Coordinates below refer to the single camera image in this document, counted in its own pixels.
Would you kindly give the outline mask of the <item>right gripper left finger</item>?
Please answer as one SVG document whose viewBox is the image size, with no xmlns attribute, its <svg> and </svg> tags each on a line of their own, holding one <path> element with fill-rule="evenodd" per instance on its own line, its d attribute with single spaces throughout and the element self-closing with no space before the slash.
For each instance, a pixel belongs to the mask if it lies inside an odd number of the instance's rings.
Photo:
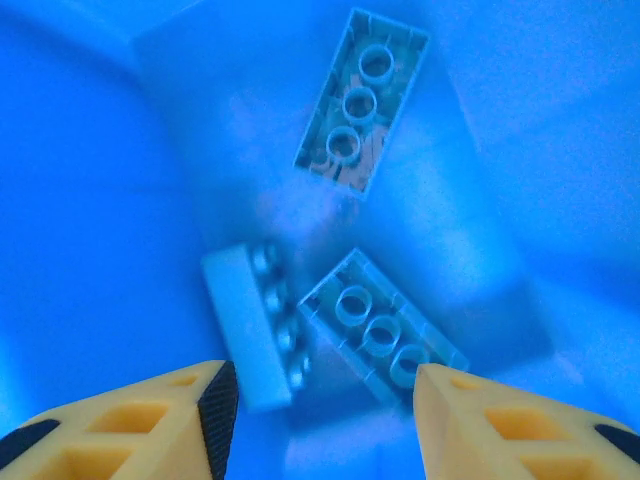
<svg viewBox="0 0 640 480">
<path fill-rule="evenodd" d="M 4 479 L 222 479 L 239 403 L 212 360 L 44 411 L 1 440 Z"/>
</svg>

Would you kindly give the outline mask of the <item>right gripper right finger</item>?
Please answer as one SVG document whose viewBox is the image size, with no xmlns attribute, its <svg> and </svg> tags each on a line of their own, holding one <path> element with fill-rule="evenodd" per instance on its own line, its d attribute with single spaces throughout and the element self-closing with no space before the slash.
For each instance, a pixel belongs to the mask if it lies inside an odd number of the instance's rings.
<svg viewBox="0 0 640 480">
<path fill-rule="evenodd" d="M 413 411 L 429 479 L 636 479 L 628 426 L 443 365 L 419 366 Z"/>
</svg>

